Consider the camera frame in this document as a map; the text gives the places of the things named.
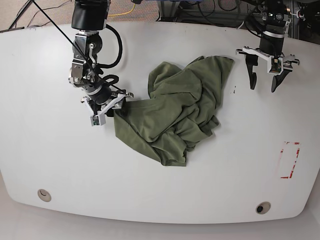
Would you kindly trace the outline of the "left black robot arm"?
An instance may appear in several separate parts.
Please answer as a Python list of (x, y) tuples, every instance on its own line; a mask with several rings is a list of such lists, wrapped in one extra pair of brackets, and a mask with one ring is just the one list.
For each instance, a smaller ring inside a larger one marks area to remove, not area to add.
[(294, 54), (285, 55), (283, 45), (292, 21), (292, 13), (282, 0), (261, 0), (255, 7), (262, 16), (260, 23), (252, 13), (243, 20), (243, 25), (254, 36), (260, 39), (258, 48), (244, 46), (237, 49), (236, 53), (244, 55), (248, 71), (250, 88), (255, 89), (257, 74), (254, 67), (258, 66), (261, 58), (267, 63), (267, 73), (273, 75), (271, 92), (280, 86), (286, 76), (293, 71), (293, 64), (300, 64)]

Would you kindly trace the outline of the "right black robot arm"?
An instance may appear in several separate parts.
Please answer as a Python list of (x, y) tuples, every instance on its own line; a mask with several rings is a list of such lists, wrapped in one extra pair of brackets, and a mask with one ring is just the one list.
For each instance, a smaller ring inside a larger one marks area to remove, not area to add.
[[(123, 55), (120, 34), (107, 24), (109, 8), (108, 0), (77, 0), (71, 21), (71, 27), (78, 33), (72, 43), (73, 61), (68, 81), (85, 92), (81, 102), (89, 110), (92, 126), (104, 125), (106, 117), (113, 117), (116, 110), (125, 113), (127, 98), (134, 96), (116, 86), (119, 82), (117, 75), (103, 76), (103, 70), (117, 66)], [(98, 53), (103, 47), (99, 32), (104, 29), (114, 33), (118, 43), (118, 55), (111, 64), (98, 62)]]

